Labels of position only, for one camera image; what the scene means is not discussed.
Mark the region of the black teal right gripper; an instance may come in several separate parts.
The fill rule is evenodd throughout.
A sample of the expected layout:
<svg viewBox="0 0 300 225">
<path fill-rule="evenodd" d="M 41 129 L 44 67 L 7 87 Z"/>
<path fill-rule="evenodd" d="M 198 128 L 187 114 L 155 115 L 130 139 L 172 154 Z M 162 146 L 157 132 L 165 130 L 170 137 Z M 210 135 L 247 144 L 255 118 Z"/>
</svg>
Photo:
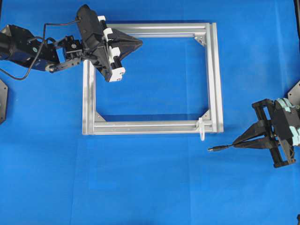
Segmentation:
<svg viewBox="0 0 300 225">
<path fill-rule="evenodd" d="M 264 99 L 252 104 L 259 119 L 232 144 L 235 148 L 269 149 L 274 167 L 296 162 L 295 146 L 300 144 L 300 107 L 287 98 Z"/>
</svg>

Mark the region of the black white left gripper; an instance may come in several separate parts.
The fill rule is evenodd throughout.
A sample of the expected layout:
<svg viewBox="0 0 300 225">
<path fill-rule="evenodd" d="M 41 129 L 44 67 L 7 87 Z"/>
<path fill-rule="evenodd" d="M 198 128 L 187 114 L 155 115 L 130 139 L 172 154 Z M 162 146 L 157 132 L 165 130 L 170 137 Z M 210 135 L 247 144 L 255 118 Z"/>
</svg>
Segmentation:
<svg viewBox="0 0 300 225">
<path fill-rule="evenodd" d="M 107 82 L 121 81 L 126 70 L 120 61 L 141 47 L 143 42 L 120 30 L 108 28 L 105 17 L 98 17 L 86 4 L 78 9 L 76 18 L 84 46 L 83 55 Z"/>
</svg>

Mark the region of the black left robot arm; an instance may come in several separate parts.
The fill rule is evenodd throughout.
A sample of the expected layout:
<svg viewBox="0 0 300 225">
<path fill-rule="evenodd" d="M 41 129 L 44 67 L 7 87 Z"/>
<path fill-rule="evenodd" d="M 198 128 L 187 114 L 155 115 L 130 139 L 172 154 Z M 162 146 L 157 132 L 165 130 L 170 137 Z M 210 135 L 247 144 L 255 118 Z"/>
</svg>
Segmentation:
<svg viewBox="0 0 300 225">
<path fill-rule="evenodd" d="M 121 61 L 142 46 L 143 42 L 106 24 L 88 5 L 81 6 L 74 21 L 81 40 L 65 36 L 55 40 L 34 36 L 29 30 L 7 25 L 0 32 L 0 59 L 13 62 L 29 71 L 50 73 L 65 70 L 89 60 L 107 82 L 120 81 L 126 70 Z"/>
</svg>

